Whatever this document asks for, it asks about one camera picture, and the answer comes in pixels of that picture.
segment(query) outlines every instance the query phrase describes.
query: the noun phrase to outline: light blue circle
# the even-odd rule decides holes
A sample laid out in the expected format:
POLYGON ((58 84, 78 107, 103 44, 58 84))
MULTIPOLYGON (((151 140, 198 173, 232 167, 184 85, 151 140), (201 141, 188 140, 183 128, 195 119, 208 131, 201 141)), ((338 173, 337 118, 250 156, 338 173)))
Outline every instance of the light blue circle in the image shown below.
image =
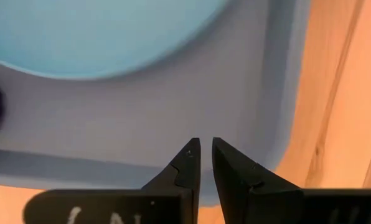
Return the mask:
POLYGON ((0 0, 0 63, 92 80, 145 67, 183 46, 228 0, 0 0))

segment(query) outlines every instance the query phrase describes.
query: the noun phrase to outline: round blue disc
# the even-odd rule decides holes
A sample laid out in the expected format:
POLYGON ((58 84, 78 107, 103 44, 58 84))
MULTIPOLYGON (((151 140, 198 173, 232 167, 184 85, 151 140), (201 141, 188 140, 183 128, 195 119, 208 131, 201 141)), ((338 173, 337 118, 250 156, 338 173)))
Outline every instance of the round blue disc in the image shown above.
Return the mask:
POLYGON ((193 38, 228 0, 0 0, 0 63, 90 80, 145 67, 193 38))

